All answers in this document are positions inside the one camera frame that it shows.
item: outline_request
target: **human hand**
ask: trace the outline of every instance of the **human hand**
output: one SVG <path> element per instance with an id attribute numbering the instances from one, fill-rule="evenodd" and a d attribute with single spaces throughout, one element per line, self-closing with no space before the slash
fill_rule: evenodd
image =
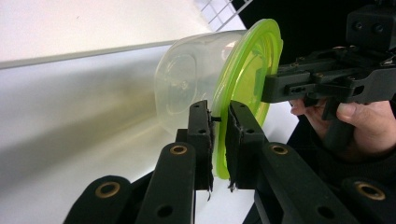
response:
<path id="1" fill-rule="evenodd" d="M 306 115 L 318 137 L 323 140 L 330 125 L 330 121 L 321 119 L 326 101 L 320 100 L 316 106 L 310 107 L 305 107 L 301 99 L 290 103 L 290 112 L 297 116 Z M 347 150 L 337 153 L 341 159 L 361 162 L 387 155 L 396 148 L 396 119 L 388 101 L 369 105 L 340 104 L 337 118 L 355 126 Z"/>

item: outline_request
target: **clear plastic container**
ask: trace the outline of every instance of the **clear plastic container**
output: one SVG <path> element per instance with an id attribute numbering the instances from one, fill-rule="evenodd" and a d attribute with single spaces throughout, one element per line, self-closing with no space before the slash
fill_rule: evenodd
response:
<path id="1" fill-rule="evenodd" d="M 163 56 L 155 75 L 159 122 L 170 134 L 187 128 L 191 104 L 212 106 L 218 79 L 233 46 L 246 33 L 227 31 L 178 40 Z"/>

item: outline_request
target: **green lid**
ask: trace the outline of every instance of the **green lid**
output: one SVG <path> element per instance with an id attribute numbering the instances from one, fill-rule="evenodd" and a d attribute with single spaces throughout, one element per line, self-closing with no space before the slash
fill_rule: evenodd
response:
<path id="1" fill-rule="evenodd" d="M 247 105 L 259 124 L 264 123 L 269 109 L 269 104 L 261 101 L 265 75 L 276 73 L 282 46 L 276 21 L 257 21 L 234 46 L 222 68 L 211 108 L 214 117 L 221 117 L 213 153 L 215 175 L 219 178 L 230 177 L 225 159 L 230 101 Z"/>

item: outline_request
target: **plastic container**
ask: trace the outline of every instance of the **plastic container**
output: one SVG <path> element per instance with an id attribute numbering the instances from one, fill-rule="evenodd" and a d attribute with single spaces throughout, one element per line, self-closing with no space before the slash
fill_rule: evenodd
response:
<path id="1" fill-rule="evenodd" d="M 248 31 L 198 35 L 177 41 L 160 61 L 155 76 L 158 119 L 170 133 L 187 128 L 189 107 L 207 100 L 215 126 L 214 175 L 229 178 L 225 134 L 231 100 L 247 105 L 260 125 L 269 105 L 261 101 L 265 76 L 277 71 L 283 42 L 274 20 Z"/>

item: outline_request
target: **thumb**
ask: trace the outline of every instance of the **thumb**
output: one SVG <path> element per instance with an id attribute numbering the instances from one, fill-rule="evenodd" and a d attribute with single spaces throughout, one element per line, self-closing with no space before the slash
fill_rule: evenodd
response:
<path id="1" fill-rule="evenodd" d="M 387 118 L 379 115 L 372 108 L 356 103 L 340 104 L 337 109 L 337 117 L 372 135 L 384 132 L 387 123 L 389 123 Z"/>

